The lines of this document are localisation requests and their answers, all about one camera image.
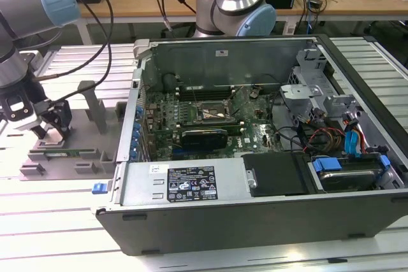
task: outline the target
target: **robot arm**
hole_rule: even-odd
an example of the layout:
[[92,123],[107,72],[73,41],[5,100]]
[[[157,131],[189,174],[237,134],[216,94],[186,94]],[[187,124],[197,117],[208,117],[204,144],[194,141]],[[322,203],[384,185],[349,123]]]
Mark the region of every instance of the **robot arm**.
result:
[[57,111],[36,109],[36,104],[47,97],[42,86],[33,81],[33,72],[13,41],[64,27],[79,17],[76,0],[0,0],[0,105],[3,118],[13,128],[31,129],[43,138],[45,131],[40,123],[45,121],[63,137],[68,131],[68,102],[56,106]]
[[265,0],[196,0],[194,37],[266,36],[275,25],[276,12]]

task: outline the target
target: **blue tab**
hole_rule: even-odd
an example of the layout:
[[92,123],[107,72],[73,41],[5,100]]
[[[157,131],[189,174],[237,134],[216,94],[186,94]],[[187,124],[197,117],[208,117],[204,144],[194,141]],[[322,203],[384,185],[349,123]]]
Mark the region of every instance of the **blue tab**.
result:
[[320,162],[318,160],[314,161],[313,163],[313,167],[316,170],[316,172],[320,172],[323,170],[323,167],[321,166]]
[[92,188],[92,194],[107,194],[108,184],[96,183]]
[[358,153],[356,150],[357,144],[358,134],[356,132],[352,132],[350,141],[350,154],[353,154],[355,157],[360,157],[360,153]]
[[346,152],[346,154],[350,154],[351,135],[352,132],[348,131],[346,132],[346,137],[344,138],[344,151]]
[[391,166],[391,162],[388,159],[387,155],[380,156],[381,164],[384,166],[385,170],[387,170]]
[[336,157],[322,157],[313,162],[316,172],[320,171],[338,171],[342,169]]

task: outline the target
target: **motherboard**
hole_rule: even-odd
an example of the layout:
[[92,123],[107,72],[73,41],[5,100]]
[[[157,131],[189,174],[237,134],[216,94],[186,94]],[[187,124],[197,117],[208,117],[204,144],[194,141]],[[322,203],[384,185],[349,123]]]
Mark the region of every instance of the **motherboard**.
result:
[[150,159],[216,159],[282,151],[268,115],[271,94],[239,87],[225,99],[217,97],[197,92],[186,99],[186,95],[147,91]]

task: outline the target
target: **small blue part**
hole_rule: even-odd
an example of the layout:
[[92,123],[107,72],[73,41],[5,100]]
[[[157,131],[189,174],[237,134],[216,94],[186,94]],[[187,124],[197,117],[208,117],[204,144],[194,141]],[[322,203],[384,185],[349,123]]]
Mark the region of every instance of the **small blue part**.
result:
[[320,171],[338,171],[342,169],[336,157],[322,157],[316,159],[313,163],[316,172]]
[[108,193],[108,184],[96,183],[92,188],[93,194],[107,194]]
[[138,130],[133,130],[132,136],[133,136],[134,138],[138,139],[138,138],[140,137],[139,131],[138,131]]
[[140,105],[138,105],[136,107],[136,117],[142,117],[142,116],[143,116],[143,108]]
[[380,156],[380,162],[384,166],[385,170],[388,170],[388,168],[391,166],[391,162],[386,155]]
[[247,17],[236,36],[268,36],[275,23],[275,9],[270,4],[263,4]]
[[344,151],[347,154],[360,157],[360,153],[357,152],[356,147],[358,144],[358,134],[353,131],[346,132],[346,138],[344,139]]
[[81,16],[77,0],[41,0],[41,4],[56,27],[64,27]]
[[131,150],[129,156],[131,159],[136,159],[138,157],[138,153],[134,150]]

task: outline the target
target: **blue connector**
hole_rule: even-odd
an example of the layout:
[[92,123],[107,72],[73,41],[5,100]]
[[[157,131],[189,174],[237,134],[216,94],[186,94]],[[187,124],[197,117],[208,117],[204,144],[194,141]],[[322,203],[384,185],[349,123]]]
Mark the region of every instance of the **blue connector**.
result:
[[320,159],[316,159],[312,164],[316,172],[338,171],[342,169],[342,166],[336,157],[322,157]]
[[344,139],[344,151],[347,154],[351,154],[355,157],[360,157],[361,154],[356,150],[357,144],[358,134],[354,131],[346,132],[346,138]]
[[134,138],[138,139],[138,138],[140,137],[139,131],[138,131],[138,130],[133,130],[132,136],[133,136]]
[[391,166],[391,162],[390,162],[390,160],[388,159],[387,155],[382,155],[382,156],[380,156],[380,162],[381,162],[381,164],[384,166],[384,170],[385,170],[385,171],[387,171],[387,170],[390,168],[390,166]]
[[107,194],[108,184],[96,183],[92,188],[92,194]]
[[138,152],[136,152],[134,150],[130,150],[129,156],[130,156],[131,159],[137,159]]
[[143,112],[144,112],[144,110],[140,105],[136,106],[136,117],[137,118],[142,118],[143,117]]

